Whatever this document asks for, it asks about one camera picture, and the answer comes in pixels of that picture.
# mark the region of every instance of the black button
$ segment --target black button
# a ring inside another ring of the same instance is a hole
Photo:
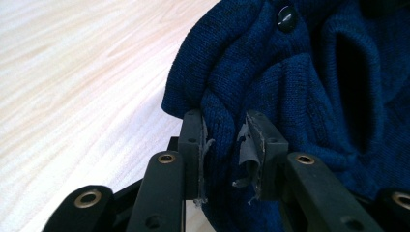
[[[279,30],[285,33],[293,31],[298,22],[296,11],[293,7],[286,6],[278,14]]]

